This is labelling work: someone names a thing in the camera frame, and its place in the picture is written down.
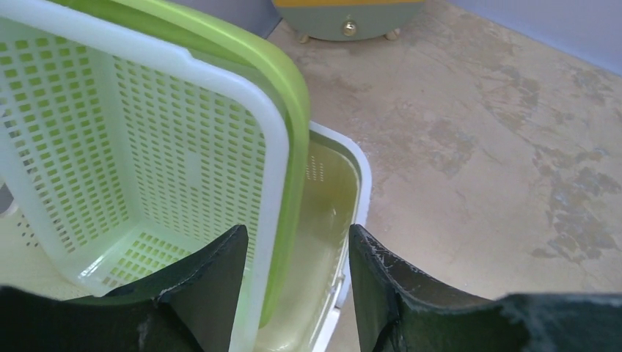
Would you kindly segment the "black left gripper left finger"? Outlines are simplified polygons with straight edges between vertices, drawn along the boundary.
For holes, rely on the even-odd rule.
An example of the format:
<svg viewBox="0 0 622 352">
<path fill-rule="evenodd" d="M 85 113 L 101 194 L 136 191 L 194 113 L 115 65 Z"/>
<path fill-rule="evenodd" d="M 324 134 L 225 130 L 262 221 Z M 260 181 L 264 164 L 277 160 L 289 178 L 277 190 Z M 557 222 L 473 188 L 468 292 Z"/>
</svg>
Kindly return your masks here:
<svg viewBox="0 0 622 352">
<path fill-rule="evenodd" d="M 1 287 L 3 351 L 227 351 L 248 235 L 235 225 L 197 252 L 102 297 L 68 301 Z"/>
</svg>

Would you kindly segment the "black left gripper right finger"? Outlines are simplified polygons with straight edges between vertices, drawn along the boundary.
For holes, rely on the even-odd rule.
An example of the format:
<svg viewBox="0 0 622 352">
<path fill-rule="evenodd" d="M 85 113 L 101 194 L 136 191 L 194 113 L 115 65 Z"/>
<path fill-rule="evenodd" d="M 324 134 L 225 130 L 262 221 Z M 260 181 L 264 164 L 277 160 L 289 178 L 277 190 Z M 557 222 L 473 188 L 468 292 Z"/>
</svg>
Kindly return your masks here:
<svg viewBox="0 0 622 352">
<path fill-rule="evenodd" d="M 363 226 L 349 229 L 362 351 L 619 351 L 618 293 L 515 293 L 489 300 L 433 278 Z"/>
</svg>

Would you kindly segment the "white perforated plastic basket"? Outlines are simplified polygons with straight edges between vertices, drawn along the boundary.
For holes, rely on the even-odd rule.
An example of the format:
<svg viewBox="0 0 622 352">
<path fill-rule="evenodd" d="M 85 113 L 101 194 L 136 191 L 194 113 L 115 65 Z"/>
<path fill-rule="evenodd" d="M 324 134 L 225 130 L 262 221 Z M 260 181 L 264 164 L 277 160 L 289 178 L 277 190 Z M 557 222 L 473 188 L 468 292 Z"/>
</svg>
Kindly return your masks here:
<svg viewBox="0 0 622 352">
<path fill-rule="evenodd" d="M 1 218 L 23 214 L 77 298 L 245 226 L 227 351 L 251 351 L 290 152 L 281 112 L 230 65 L 60 3 L 1 3 Z"/>
</svg>

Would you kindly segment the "green plastic tub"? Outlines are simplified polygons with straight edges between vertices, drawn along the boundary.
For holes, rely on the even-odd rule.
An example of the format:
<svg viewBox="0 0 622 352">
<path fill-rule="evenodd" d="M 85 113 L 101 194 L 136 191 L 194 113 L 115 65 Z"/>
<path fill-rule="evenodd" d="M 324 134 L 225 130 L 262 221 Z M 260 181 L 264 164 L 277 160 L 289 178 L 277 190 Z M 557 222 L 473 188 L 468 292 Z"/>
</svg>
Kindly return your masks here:
<svg viewBox="0 0 622 352">
<path fill-rule="evenodd" d="M 62 6 L 157 37 L 190 50 L 191 55 L 233 71 L 266 89 L 282 114 L 289 138 L 287 174 L 276 243 L 263 302 L 260 327 L 274 316 L 282 295 L 300 219 L 304 169 L 310 136 L 310 98 L 293 61 L 265 39 L 264 12 L 270 1 L 215 1 L 205 9 L 189 1 L 61 1 Z"/>
</svg>

